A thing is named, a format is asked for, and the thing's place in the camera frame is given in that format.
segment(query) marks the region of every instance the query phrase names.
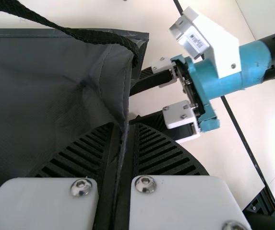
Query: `silver screw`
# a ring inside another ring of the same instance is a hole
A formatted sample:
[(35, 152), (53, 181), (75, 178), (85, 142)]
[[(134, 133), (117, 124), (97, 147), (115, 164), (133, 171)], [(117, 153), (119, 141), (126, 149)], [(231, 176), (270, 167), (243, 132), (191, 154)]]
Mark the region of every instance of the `silver screw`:
[(151, 176), (141, 176), (135, 181), (135, 188), (141, 193), (153, 193), (156, 182)]
[(222, 230), (247, 230), (247, 228), (237, 221), (227, 221)]
[(71, 185), (71, 194), (73, 196), (83, 196), (87, 195), (91, 188), (93, 187), (93, 184), (88, 179), (79, 179)]

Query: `gray fabric bag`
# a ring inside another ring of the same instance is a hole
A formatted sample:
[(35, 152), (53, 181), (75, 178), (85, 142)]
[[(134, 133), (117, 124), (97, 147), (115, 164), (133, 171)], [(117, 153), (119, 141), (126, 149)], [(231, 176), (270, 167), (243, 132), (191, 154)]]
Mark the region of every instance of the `gray fabric bag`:
[(114, 122), (127, 133), (148, 34), (100, 30), (136, 43), (138, 65), (118, 44), (93, 45), (55, 29), (0, 29), (0, 185), (95, 127)]

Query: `white bracket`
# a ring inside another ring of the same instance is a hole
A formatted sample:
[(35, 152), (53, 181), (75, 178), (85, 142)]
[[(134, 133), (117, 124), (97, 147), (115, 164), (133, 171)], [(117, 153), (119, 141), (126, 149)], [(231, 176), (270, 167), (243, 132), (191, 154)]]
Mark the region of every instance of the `white bracket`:
[(198, 127), (197, 118), (192, 110), (189, 101), (182, 101), (171, 104), (163, 108), (163, 117), (168, 129), (179, 126), (191, 125), (193, 135), (176, 140), (177, 143), (183, 143), (188, 140), (200, 137), (200, 128)]
[(191, 7), (183, 12), (170, 30), (190, 54), (194, 53), (194, 58), (204, 54), (204, 58), (212, 62), (219, 78), (241, 72), (239, 40)]

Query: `white table surface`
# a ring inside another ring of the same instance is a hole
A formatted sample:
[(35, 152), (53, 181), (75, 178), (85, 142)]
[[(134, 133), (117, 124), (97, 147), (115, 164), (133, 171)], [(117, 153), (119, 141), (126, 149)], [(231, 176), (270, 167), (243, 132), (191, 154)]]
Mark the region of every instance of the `white table surface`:
[[(72, 28), (115, 28), (149, 32), (143, 67), (160, 57), (187, 55), (175, 41), (169, 27), (179, 13), (173, 0), (20, 0), (28, 8), (62, 26)], [(235, 35), (240, 44), (253, 36), (235, 0), (180, 0), (185, 9), (193, 6)], [(0, 12), (0, 28), (45, 28)], [(130, 97), (130, 113), (147, 115), (163, 106), (185, 100), (180, 84), (155, 87)], [(227, 96), (268, 181), (275, 178), (275, 81)], [(211, 101), (221, 127), (183, 143), (206, 170), (225, 180), (243, 209), (263, 189), (257, 174), (222, 101)]]

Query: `robotic arm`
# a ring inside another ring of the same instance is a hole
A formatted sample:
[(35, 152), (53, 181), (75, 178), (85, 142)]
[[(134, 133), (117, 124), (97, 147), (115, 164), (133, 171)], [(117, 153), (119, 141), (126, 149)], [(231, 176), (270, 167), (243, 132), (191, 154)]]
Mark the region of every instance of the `robotic arm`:
[(236, 37), (190, 7), (170, 31), (194, 59), (204, 55), (197, 63), (180, 55), (152, 64), (154, 74), (170, 70), (188, 96), (188, 101), (163, 108), (168, 129), (189, 131), (178, 143), (219, 128), (211, 99), (275, 79), (275, 34), (239, 46)]

